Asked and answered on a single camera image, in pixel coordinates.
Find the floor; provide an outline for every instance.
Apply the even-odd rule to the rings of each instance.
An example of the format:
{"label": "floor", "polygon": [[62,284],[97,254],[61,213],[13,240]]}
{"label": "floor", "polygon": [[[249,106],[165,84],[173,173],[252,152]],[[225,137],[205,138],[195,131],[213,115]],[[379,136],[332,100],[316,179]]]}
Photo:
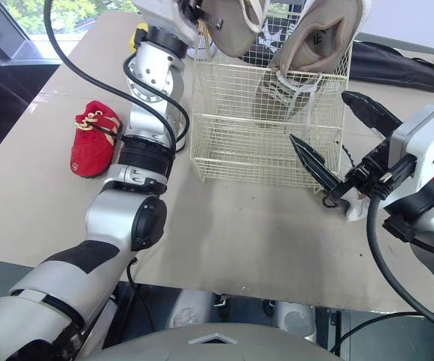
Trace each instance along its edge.
{"label": "floor", "polygon": [[[0,296],[7,295],[11,286],[29,271],[31,271],[30,267],[0,262]],[[179,289],[169,287],[144,285],[141,288],[141,295],[148,305],[157,330],[165,328],[167,317],[179,292]],[[333,346],[335,327],[330,324],[331,321],[328,326],[325,322],[321,322],[323,317],[327,317],[322,315],[328,315],[328,318],[332,319],[331,316],[336,311],[341,311],[342,334],[351,327],[375,317],[375,314],[369,312],[320,309],[317,313],[317,334],[328,333],[328,348]],[[243,297],[231,299],[229,316],[224,321],[273,326],[273,319],[263,313],[262,300]],[[211,315],[211,322],[222,322],[216,311]],[[127,320],[123,341],[149,332],[147,318],[137,301]],[[352,361],[383,359],[432,361],[434,360],[434,325],[416,317],[400,317],[376,323],[353,335],[350,344],[344,343],[341,356]]]}

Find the black bag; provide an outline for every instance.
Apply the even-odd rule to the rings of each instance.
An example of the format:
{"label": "black bag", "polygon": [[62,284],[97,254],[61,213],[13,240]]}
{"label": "black bag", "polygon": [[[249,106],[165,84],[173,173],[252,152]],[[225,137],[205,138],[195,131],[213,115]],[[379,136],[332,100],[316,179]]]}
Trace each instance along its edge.
{"label": "black bag", "polygon": [[376,43],[354,42],[350,78],[434,92],[434,64]]}

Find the yellow object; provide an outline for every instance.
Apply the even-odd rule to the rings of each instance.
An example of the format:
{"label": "yellow object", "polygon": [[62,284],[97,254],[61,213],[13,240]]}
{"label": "yellow object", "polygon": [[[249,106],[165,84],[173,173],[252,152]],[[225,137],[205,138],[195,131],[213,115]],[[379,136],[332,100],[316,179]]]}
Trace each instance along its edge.
{"label": "yellow object", "polygon": [[[139,23],[138,24],[138,26],[136,27],[137,29],[143,29],[144,31],[148,31],[148,24],[146,24],[146,23]],[[132,37],[129,39],[129,42],[128,42],[128,45],[129,45],[129,48],[132,50],[132,51],[134,51],[134,52],[136,52],[136,47],[135,47],[135,33],[136,33],[136,30],[133,32],[133,34],[132,34]]]}

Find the black band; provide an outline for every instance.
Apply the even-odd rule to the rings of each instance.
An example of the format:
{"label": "black band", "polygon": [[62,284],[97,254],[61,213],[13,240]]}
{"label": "black band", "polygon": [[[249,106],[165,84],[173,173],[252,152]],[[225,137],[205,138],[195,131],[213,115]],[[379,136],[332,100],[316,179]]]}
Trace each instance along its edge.
{"label": "black band", "polygon": [[60,261],[69,263],[89,274],[93,269],[112,259],[119,252],[118,247],[112,244],[87,240],[76,247],[52,255],[50,258],[45,259],[44,262]]}
{"label": "black band", "polygon": [[173,156],[167,147],[143,138],[127,138],[120,151],[118,164],[147,169],[165,175]]}
{"label": "black band", "polygon": [[50,295],[46,295],[43,298],[43,303],[46,303],[47,305],[57,309],[58,311],[61,311],[63,314],[71,318],[71,320],[74,322],[74,324],[78,327],[78,329],[84,328],[84,319],[82,316],[76,311],[73,307],[68,305],[67,303],[64,303],[63,301],[52,297]]}
{"label": "black band", "polygon": [[155,26],[150,26],[148,29],[146,40],[170,50],[180,59],[183,59],[187,54],[188,46],[182,40]]}

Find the shoelace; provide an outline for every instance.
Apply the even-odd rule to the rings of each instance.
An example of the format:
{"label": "shoelace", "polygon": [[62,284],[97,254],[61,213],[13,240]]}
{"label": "shoelace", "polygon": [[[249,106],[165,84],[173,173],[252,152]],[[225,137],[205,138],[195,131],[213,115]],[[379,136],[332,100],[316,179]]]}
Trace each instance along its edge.
{"label": "shoelace", "polygon": [[[77,121],[74,121],[74,126],[76,126],[79,130],[88,131],[88,130],[99,130],[100,132],[104,132],[105,137],[107,138],[108,142],[110,142],[111,145],[114,145],[114,137],[117,139],[123,139],[120,137],[120,134],[117,132],[112,132],[109,128],[105,128],[104,126],[97,126],[94,124],[94,122],[98,121],[98,118],[95,118],[95,115],[103,115],[102,111],[95,111],[95,113],[88,113],[82,123],[79,123]],[[110,119],[112,122],[117,124],[117,121],[113,118],[107,118]]]}
{"label": "shoelace", "polygon": [[[252,21],[248,18],[246,4],[250,5],[253,12],[256,15],[258,23],[252,23]],[[269,0],[265,0],[265,4],[262,8],[259,0],[240,0],[241,10],[243,11],[245,22],[248,28],[258,34],[260,29],[262,28],[263,21],[265,20],[265,15],[267,14],[267,7],[269,6]]]}
{"label": "shoelace", "polygon": [[97,122],[98,119],[95,118],[95,115],[103,115],[102,111],[96,111],[95,113],[88,113],[84,119],[82,123],[77,122],[76,120],[74,121],[74,126],[76,126],[79,130],[92,130],[93,127],[91,124],[88,123],[94,123]]}

